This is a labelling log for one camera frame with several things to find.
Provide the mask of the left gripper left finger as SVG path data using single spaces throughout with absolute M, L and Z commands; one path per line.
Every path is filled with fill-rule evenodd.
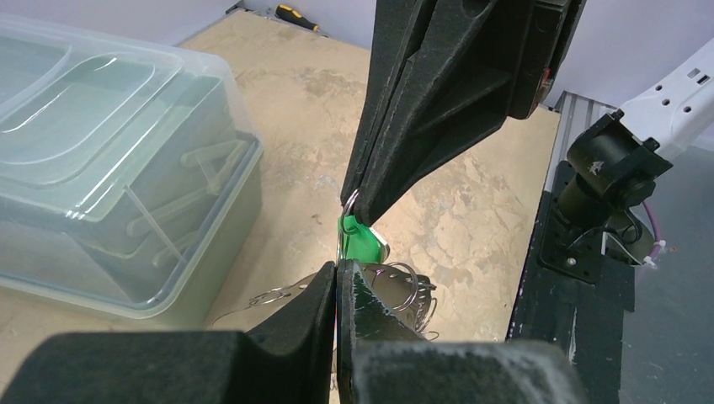
M 326 403 L 336 268 L 246 332 L 71 332 L 21 364 L 4 403 Z

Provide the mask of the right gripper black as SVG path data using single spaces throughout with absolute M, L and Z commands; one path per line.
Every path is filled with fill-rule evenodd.
M 407 60 L 353 209 L 374 224 L 421 178 L 546 99 L 584 0 L 435 1 Z

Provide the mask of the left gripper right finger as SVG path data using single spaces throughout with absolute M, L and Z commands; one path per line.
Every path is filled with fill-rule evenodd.
M 549 343 L 433 343 L 376 296 L 361 263 L 337 269 L 342 403 L 584 403 L 577 372 Z

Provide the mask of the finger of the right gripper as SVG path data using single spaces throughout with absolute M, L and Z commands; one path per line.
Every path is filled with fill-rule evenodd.
M 423 43 L 435 1 L 378 1 L 370 70 L 358 130 L 344 178 L 341 203 L 351 210 L 365 193 L 365 173 L 406 60 Z

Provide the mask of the metal key organizer plate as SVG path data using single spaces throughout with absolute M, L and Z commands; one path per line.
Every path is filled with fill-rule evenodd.
M 437 299 L 431 295 L 436 286 L 427 276 L 418 275 L 409 265 L 398 262 L 369 263 L 362 272 L 376 297 L 389 306 L 403 323 L 421 336 L 439 336 L 437 332 L 426 330 L 437 306 Z M 294 284 L 256 295 L 244 307 L 217 317 L 211 327 L 247 331 L 294 300 L 315 277 L 315 274 L 310 274 Z

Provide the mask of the green capped key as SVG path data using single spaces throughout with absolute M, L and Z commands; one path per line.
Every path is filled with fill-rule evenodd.
M 356 259 L 362 263 L 384 263 L 387 260 L 391 249 L 378 232 L 359 223 L 354 215 L 348 215 L 344 224 L 349 242 L 346 259 Z

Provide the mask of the metal split keyring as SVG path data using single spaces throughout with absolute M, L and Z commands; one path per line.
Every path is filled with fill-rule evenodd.
M 340 263 L 341 260 L 346 259 L 346 250 L 348 249 L 349 242 L 347 241 L 348 232 L 346 231 L 346 225 L 344 224 L 345 218 L 352 213 L 354 203 L 359 196 L 359 189 L 355 189 L 352 194 L 347 198 L 347 201 L 343 204 L 341 214 L 338 218 L 338 232 L 337 232 L 337 249 L 336 249 L 336 259 L 335 263 Z

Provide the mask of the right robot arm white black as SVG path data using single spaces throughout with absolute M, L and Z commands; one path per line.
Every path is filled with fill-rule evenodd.
M 380 1 L 365 106 L 342 188 L 363 225 L 414 184 L 530 116 L 577 25 L 580 2 Z M 602 116 L 569 148 L 559 200 L 589 230 L 650 196 L 657 177 L 713 123 L 713 44 Z

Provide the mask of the yellow black screwdriver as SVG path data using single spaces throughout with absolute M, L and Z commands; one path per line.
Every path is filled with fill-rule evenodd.
M 319 31 L 318 24 L 313 23 L 311 20 L 307 19 L 300 12 L 298 12 L 297 10 L 295 10 L 294 8 L 292 8 L 290 6 L 287 6 L 284 4 L 279 4 L 275 8 L 274 15 L 278 19 L 282 19 L 285 22 L 297 25 L 304 29 L 308 29 L 313 32 Z

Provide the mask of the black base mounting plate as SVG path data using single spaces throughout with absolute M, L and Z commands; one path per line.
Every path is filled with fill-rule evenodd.
M 624 316 L 635 308 L 635 271 L 603 253 L 604 236 L 569 236 L 552 217 L 574 177 L 565 161 L 551 167 L 506 334 L 555 344 L 577 370 L 591 403 L 620 400 Z

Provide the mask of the clear plastic storage box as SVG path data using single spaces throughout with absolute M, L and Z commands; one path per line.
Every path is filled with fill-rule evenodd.
M 261 209 L 264 148 L 219 56 L 1 17 L 1 288 L 203 324 Z

